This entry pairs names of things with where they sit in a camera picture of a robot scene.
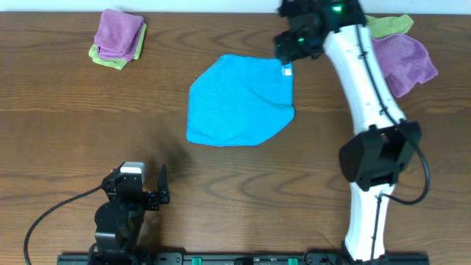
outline table surface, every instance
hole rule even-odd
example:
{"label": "table surface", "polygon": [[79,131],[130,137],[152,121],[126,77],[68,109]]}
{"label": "table surface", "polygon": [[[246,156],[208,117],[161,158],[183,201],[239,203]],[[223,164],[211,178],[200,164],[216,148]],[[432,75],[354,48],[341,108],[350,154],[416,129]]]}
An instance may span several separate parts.
{"label": "table surface", "polygon": [[[188,91],[225,53],[272,57],[286,29],[276,15],[139,13],[141,59],[123,71],[91,62],[99,13],[0,14],[0,263],[23,264],[29,226],[59,201],[92,189],[122,161],[169,170],[171,204],[147,213],[140,244],[188,252],[304,252],[336,248],[348,229],[350,188],[339,148],[350,111],[326,56],[294,63],[294,120],[257,147],[186,141]],[[432,264],[471,252],[471,17],[413,15],[439,76],[398,99],[423,131],[428,198],[391,203],[385,245],[426,251]],[[149,181],[146,189],[155,187]],[[395,194],[423,186],[414,158]],[[55,211],[32,234],[33,264],[94,243],[100,191]]]}

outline microfiber cloth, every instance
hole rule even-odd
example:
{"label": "microfiber cloth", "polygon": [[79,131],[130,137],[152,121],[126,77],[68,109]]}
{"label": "microfiber cloth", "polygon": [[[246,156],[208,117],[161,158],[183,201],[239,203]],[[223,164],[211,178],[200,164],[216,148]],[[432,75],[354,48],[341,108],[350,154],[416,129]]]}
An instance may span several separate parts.
{"label": "microfiber cloth", "polygon": [[226,54],[191,86],[186,138],[211,146],[256,146],[293,118],[292,64]]}
{"label": "microfiber cloth", "polygon": [[373,18],[366,15],[366,21],[371,29],[371,36],[373,38],[382,38],[397,33],[405,34],[414,24],[414,21],[408,15],[385,18]]}
{"label": "microfiber cloth", "polygon": [[[135,49],[134,56],[132,57],[134,60],[139,59],[142,50],[142,43],[144,41],[144,33],[146,31],[147,25],[144,24],[141,31],[141,36],[139,37],[138,45]],[[92,45],[90,51],[88,51],[88,56],[90,56],[94,63],[98,63],[103,66],[113,67],[118,70],[122,70],[123,67],[127,64],[127,61],[123,58],[116,58],[116,59],[105,59],[103,60],[100,58],[98,54],[98,46],[96,44]]]}
{"label": "microfiber cloth", "polygon": [[138,15],[105,10],[95,35],[100,58],[131,61],[143,26],[144,19]]}
{"label": "microfiber cloth", "polygon": [[92,45],[90,51],[88,51],[88,56],[91,57],[94,63],[98,63],[102,66],[113,67],[114,69],[118,70],[122,70],[123,67],[127,64],[127,61],[123,58],[103,60],[98,55],[98,46],[96,44]]}
{"label": "microfiber cloth", "polygon": [[423,84],[438,74],[427,49],[404,34],[373,39],[373,49],[389,89],[397,98],[406,95],[417,83]]}

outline green towel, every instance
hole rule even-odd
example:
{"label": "green towel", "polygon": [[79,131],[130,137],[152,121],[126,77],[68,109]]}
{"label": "green towel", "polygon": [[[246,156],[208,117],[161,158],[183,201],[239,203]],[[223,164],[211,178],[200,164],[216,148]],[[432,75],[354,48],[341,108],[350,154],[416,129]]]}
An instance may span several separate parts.
{"label": "green towel", "polygon": [[139,59],[139,55],[141,55],[142,43],[144,42],[144,33],[146,33],[146,28],[147,28],[147,25],[144,23],[144,25],[142,26],[141,36],[139,36],[138,46],[135,47],[135,52],[134,52],[134,57],[133,57],[134,60]]}
{"label": "green towel", "polygon": [[[134,56],[132,57],[134,60],[139,59],[139,56],[141,55],[142,43],[144,41],[144,33],[146,32],[146,28],[147,28],[147,25],[144,24],[142,26],[141,36],[139,36],[138,45],[135,48]],[[100,58],[98,54],[98,46],[96,44],[92,45],[92,47],[90,48],[90,51],[88,51],[88,56],[91,57],[94,63],[98,63],[99,65],[102,65],[102,66],[113,67],[114,69],[118,69],[118,70],[122,70],[123,67],[127,64],[127,61],[123,58],[103,60],[102,58]]]}
{"label": "green towel", "polygon": [[127,61],[123,58],[103,60],[98,55],[98,46],[96,44],[92,45],[90,51],[88,51],[88,56],[91,57],[94,63],[101,64],[102,66],[113,67],[114,69],[121,70],[127,64]]}
{"label": "green towel", "polygon": [[385,18],[373,18],[366,15],[366,21],[371,28],[371,36],[373,38],[382,38],[397,33],[405,34],[414,24],[414,21],[408,15]]}

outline purple cloth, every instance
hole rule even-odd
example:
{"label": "purple cloth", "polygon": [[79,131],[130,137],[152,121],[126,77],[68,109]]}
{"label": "purple cloth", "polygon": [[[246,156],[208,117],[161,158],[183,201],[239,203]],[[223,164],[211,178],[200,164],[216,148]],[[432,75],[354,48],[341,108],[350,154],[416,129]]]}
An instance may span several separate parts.
{"label": "purple cloth", "polygon": [[95,35],[100,58],[131,61],[143,26],[144,19],[138,15],[105,10]]}
{"label": "purple cloth", "polygon": [[389,89],[397,98],[409,93],[417,83],[423,84],[438,74],[427,49],[404,34],[373,39],[373,49]]}

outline wire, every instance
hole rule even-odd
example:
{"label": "wire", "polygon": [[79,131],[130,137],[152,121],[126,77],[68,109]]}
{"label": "wire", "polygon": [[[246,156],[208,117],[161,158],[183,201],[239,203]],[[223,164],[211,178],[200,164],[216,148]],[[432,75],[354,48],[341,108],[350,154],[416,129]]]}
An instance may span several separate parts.
{"label": "wire", "polygon": [[26,234],[26,237],[24,238],[24,246],[23,246],[23,252],[24,252],[24,259],[26,261],[26,265],[31,265],[31,260],[29,259],[29,252],[28,252],[28,243],[29,243],[29,238],[31,237],[31,234],[32,234],[32,231],[36,228],[36,226],[38,226],[38,224],[43,221],[44,217],[48,216],[50,213],[52,213],[54,210],[56,210],[57,208],[59,208],[60,206],[63,206],[63,205],[66,205],[68,204],[69,202],[73,202],[74,200],[76,199],[80,199],[82,197],[85,197],[89,194],[92,194],[93,192],[95,191],[98,191],[99,189],[102,188],[103,185],[100,185],[96,188],[93,188],[91,189],[90,191],[87,191],[87,192],[84,192],[82,194],[79,194],[75,197],[72,197],[70,199],[67,199],[63,202],[60,202],[58,203],[57,205],[55,205],[54,207],[50,208],[49,210],[47,210],[45,213],[43,213],[41,216],[39,216],[38,219],[36,219],[36,221],[32,224],[32,226],[29,228],[28,230],[28,233]]}
{"label": "wire", "polygon": [[430,169],[428,167],[428,162],[427,162],[427,159],[425,158],[424,153],[419,148],[417,143],[415,141],[413,141],[406,132],[404,132],[404,130],[397,123],[397,121],[395,121],[394,118],[392,118],[391,113],[389,113],[387,106],[384,104],[383,99],[381,98],[380,92],[379,92],[378,87],[376,86],[376,83],[375,83],[375,79],[373,78],[373,74],[371,72],[371,69],[369,68],[368,61],[366,60],[367,52],[364,50],[364,47],[363,47],[363,42],[361,40],[361,35],[360,35],[360,25],[359,24],[356,25],[356,35],[357,35],[357,38],[358,38],[358,44],[360,46],[361,57],[363,58],[363,61],[364,61],[365,67],[366,67],[366,71],[368,72],[369,79],[372,83],[372,86],[373,86],[373,88],[375,90],[375,93],[376,93],[376,97],[378,98],[378,101],[379,101],[380,106],[381,106],[381,111],[380,112],[384,113],[388,117],[388,119],[391,121],[391,123],[394,125],[394,127],[397,128],[397,130],[400,132],[400,134],[403,135],[404,139],[407,142],[409,142],[409,144],[412,146],[412,149],[414,149],[414,151],[417,153],[417,156],[420,159],[420,163],[422,164],[422,168],[424,169],[424,175],[425,175],[424,189],[423,189],[422,193],[420,194],[420,196],[417,197],[416,199],[412,200],[412,201],[399,199],[399,198],[394,197],[392,195],[383,194],[383,193],[380,193],[377,196],[378,206],[376,207],[375,230],[373,232],[373,237],[372,237],[372,239],[373,239],[372,242],[373,243],[372,243],[372,251],[371,251],[371,262],[373,262],[373,258],[374,258],[374,254],[375,254],[376,234],[378,232],[378,222],[379,222],[381,197],[387,197],[389,199],[392,199],[395,202],[399,202],[400,204],[404,204],[404,205],[415,205],[415,204],[423,201],[424,198],[427,197],[427,194],[430,191],[431,174],[430,174]]}

